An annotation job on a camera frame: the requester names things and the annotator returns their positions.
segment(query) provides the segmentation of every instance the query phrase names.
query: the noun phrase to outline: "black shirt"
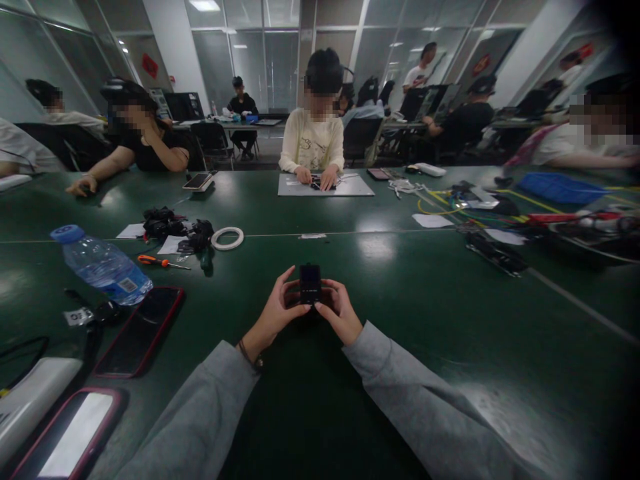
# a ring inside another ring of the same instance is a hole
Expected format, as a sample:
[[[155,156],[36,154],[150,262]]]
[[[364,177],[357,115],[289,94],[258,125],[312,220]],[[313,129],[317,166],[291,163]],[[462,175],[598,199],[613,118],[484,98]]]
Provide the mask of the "black shirt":
[[[237,113],[238,115],[240,115],[244,111],[250,111],[253,115],[258,114],[258,109],[255,107],[255,102],[248,93],[245,93],[242,103],[240,103],[240,98],[238,98],[238,96],[232,98],[227,105],[227,108],[232,112]]]
[[[156,119],[156,123],[160,131],[165,132],[162,136],[162,141],[166,146],[170,149],[176,147],[184,148],[190,152],[189,140],[184,135],[169,130],[167,126],[158,119]],[[165,167],[165,164],[162,163],[162,160],[158,158],[153,147],[142,144],[142,135],[140,132],[136,130],[126,132],[122,137],[120,146],[133,150],[135,154],[135,164],[141,171],[169,171],[169,169]]]
[[[482,130],[493,120],[493,108],[486,102],[461,105],[445,118],[443,132],[437,136],[441,151],[455,151],[466,142],[480,139]]]

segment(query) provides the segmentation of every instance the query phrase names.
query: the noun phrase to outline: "person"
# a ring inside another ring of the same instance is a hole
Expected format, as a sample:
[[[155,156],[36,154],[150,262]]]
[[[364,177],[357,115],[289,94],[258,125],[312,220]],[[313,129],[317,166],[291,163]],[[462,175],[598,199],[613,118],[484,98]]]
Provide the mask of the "person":
[[[493,120],[493,108],[488,101],[495,93],[495,83],[494,75],[476,79],[467,91],[467,102],[448,114],[442,125],[431,117],[422,118],[429,138],[438,143],[440,151],[457,151],[466,142],[482,137],[482,130]]]
[[[295,173],[301,183],[311,183],[311,170],[322,170],[320,189],[337,182],[345,164],[344,128],[333,111],[342,87],[343,67],[331,48],[312,54],[305,72],[305,107],[291,112],[285,125],[278,164]]]
[[[358,104],[356,108],[349,110],[342,117],[342,125],[347,128],[354,118],[378,119],[385,117],[385,108],[382,101],[378,100],[378,79],[369,78],[358,92]]]
[[[246,115],[258,115],[258,108],[255,106],[255,101],[245,92],[245,85],[242,82],[242,78],[234,77],[231,83],[233,84],[236,96],[232,98],[227,105],[228,110],[243,117]],[[256,131],[233,132],[231,141],[238,147],[238,150],[242,152],[241,160],[251,160],[253,158],[251,149],[257,138],[258,132]],[[247,146],[244,147],[242,142],[247,142]]]
[[[393,88],[395,86],[395,82],[393,80],[389,80],[385,83],[385,86],[382,88],[382,92],[380,92],[380,96],[378,97],[382,102],[382,106],[385,108],[385,116],[388,117],[391,114],[391,108],[389,106],[389,98],[393,93]]]
[[[418,66],[409,70],[405,78],[405,82],[402,84],[402,92],[406,95],[412,88],[424,88],[426,86],[433,71],[427,75],[427,67],[435,58],[435,54],[438,50],[438,44],[436,42],[430,42],[425,45],[420,55],[420,63]]]
[[[221,341],[187,378],[118,480],[215,479],[225,462],[254,386],[259,356],[310,305],[287,308],[299,281],[280,275],[257,322],[234,348]],[[534,479],[544,475],[499,436],[458,390],[367,321],[347,288],[324,279],[318,314],[344,344],[342,352],[367,394],[426,468],[440,479]]]
[[[582,56],[580,52],[574,51],[565,55],[560,60],[560,70],[563,73],[558,77],[558,80],[562,82],[563,88],[566,89],[582,72]]]
[[[103,136],[107,123],[78,111],[65,111],[62,90],[44,80],[28,79],[25,81],[27,90],[40,102],[45,109],[44,123],[50,125],[79,125],[88,130],[98,140],[104,142]]]
[[[640,163],[640,147],[627,125],[633,106],[628,94],[584,95],[569,107],[569,122],[536,131],[505,164],[598,169],[627,168]]]
[[[46,146],[10,121],[0,118],[0,177],[66,170]]]
[[[174,133],[157,117],[158,105],[144,88],[114,77],[107,80],[100,92],[123,123],[124,134],[118,148],[67,188],[68,193],[81,197],[87,196],[85,189],[95,193],[99,182],[134,163],[142,171],[186,170],[191,145],[186,137]]]

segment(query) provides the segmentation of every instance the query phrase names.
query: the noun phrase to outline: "hand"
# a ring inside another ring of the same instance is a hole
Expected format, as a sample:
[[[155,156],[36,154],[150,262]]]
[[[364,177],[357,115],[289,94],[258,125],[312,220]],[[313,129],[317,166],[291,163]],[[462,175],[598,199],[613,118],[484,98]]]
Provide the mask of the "hand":
[[[347,288],[334,280],[321,280],[329,288],[322,288],[323,301],[314,306],[318,313],[331,324],[333,331],[346,347],[355,342],[362,332],[362,323],[353,311]]]
[[[294,318],[306,314],[311,308],[310,305],[286,308],[286,304],[295,298],[296,294],[300,296],[299,292],[287,294],[291,288],[300,285],[300,280],[285,282],[294,270],[295,266],[292,266],[277,278],[260,318],[242,338],[247,355],[252,362],[255,362],[262,350],[272,344],[280,330]]]
[[[320,177],[320,190],[329,190],[338,180],[338,166],[333,163],[328,166]]]
[[[98,188],[98,182],[92,175],[83,175],[82,178],[73,182],[65,191],[76,197],[86,197],[87,194],[82,190],[82,186],[88,187],[91,193],[95,193]]]
[[[302,166],[297,167],[294,171],[295,176],[298,177],[300,183],[311,183],[311,170]]]

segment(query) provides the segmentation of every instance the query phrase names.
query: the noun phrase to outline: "red phone case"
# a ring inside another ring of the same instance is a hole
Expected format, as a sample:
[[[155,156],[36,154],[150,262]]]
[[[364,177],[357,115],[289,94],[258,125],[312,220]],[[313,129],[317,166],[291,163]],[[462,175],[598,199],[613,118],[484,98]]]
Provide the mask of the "red phone case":
[[[155,337],[153,338],[153,340],[152,340],[152,342],[151,342],[151,344],[149,346],[149,349],[147,350],[147,353],[145,354],[144,358],[142,358],[142,361],[140,362],[140,365],[138,365],[138,368],[136,369],[136,371],[133,372],[133,373],[129,373],[129,374],[126,374],[126,373],[124,373],[124,374],[120,374],[120,373],[97,373],[98,367],[100,366],[100,364],[102,364],[103,360],[105,359],[107,354],[111,351],[111,349],[114,348],[115,344],[118,342],[118,338],[120,338],[120,335],[122,335],[122,332],[124,332],[126,326],[129,324],[129,322],[131,322],[133,320],[133,317],[135,316],[135,313],[138,311],[138,308],[140,308],[140,305],[138,305],[136,307],[136,309],[133,311],[133,313],[129,317],[129,320],[127,320],[127,322],[124,324],[124,326],[120,330],[120,333],[118,333],[118,336],[113,340],[113,342],[111,343],[111,345],[109,346],[109,348],[107,349],[105,354],[102,356],[100,361],[94,367],[94,369],[93,369],[93,376],[94,377],[116,378],[116,379],[134,378],[134,377],[140,375],[140,373],[144,371],[144,368],[145,368],[147,362],[150,360],[150,358],[151,358],[151,356],[153,354],[153,351],[155,350],[155,346],[160,341],[160,338],[162,338],[162,333],[169,326],[169,320],[171,320],[171,318],[173,317],[173,314],[175,313],[175,310],[178,308],[178,305],[180,305],[180,302],[182,302],[182,300],[185,297],[185,291],[182,288],[178,288],[178,287],[154,287],[154,288],[152,288],[152,290],[156,290],[156,289],[178,290],[179,294],[178,294],[178,298],[176,298],[175,302],[173,302],[173,306],[171,307],[171,310],[169,310],[169,313],[167,314],[166,318],[162,322],[162,325],[160,325],[160,328],[158,328],[158,332],[155,334]]]
[[[42,434],[40,434],[40,436],[38,437],[38,440],[36,440],[35,443],[33,444],[33,446],[29,449],[29,451],[27,452],[25,457],[22,459],[22,461],[17,466],[17,468],[14,470],[14,472],[11,475],[11,478],[9,478],[9,480],[13,480],[15,478],[15,476],[18,473],[20,473],[20,469],[22,468],[22,466],[25,464],[25,462],[31,456],[33,451],[38,446],[38,444],[40,444],[40,442],[44,439],[44,437],[47,434],[47,432],[53,426],[53,424],[55,423],[57,418],[60,416],[60,414],[64,411],[64,409],[67,407],[67,405],[69,404],[71,399],[74,398],[79,393],[86,392],[86,391],[88,391],[88,392],[96,392],[96,393],[103,393],[105,395],[110,395],[110,396],[113,397],[113,404],[109,408],[109,412],[107,413],[107,416],[104,418],[104,420],[102,420],[102,423],[100,423],[100,426],[98,427],[98,430],[96,430],[96,432],[93,434],[93,438],[91,438],[91,441],[87,445],[87,448],[85,448],[85,451],[82,453],[82,456],[80,457],[80,460],[78,460],[78,463],[76,464],[76,466],[71,471],[71,474],[69,475],[68,480],[77,480],[77,479],[81,478],[81,475],[84,473],[83,470],[84,470],[85,466],[87,465],[87,463],[89,462],[89,460],[91,459],[91,456],[95,455],[98,452],[97,448],[98,448],[100,442],[102,440],[106,439],[106,438],[103,439],[103,434],[104,434],[105,430],[108,429],[111,426],[111,421],[113,420],[113,418],[118,413],[120,413],[119,410],[120,410],[120,407],[123,404],[122,403],[122,394],[120,394],[120,392],[118,392],[117,390],[97,388],[97,387],[85,387],[85,388],[82,388],[82,389],[78,390],[76,393],[74,393],[72,396],[70,396],[67,399],[67,401],[64,402],[62,407],[60,407],[60,409],[56,412],[55,416],[52,418],[52,420],[47,425],[47,428],[45,428],[44,432],[42,432]]]

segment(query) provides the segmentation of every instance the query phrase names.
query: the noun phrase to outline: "ceiling light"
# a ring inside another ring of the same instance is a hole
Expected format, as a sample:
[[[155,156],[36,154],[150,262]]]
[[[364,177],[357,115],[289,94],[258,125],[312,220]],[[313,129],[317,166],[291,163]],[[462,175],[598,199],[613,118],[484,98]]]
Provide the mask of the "ceiling light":
[[[220,11],[220,7],[213,0],[189,0],[198,11]]]

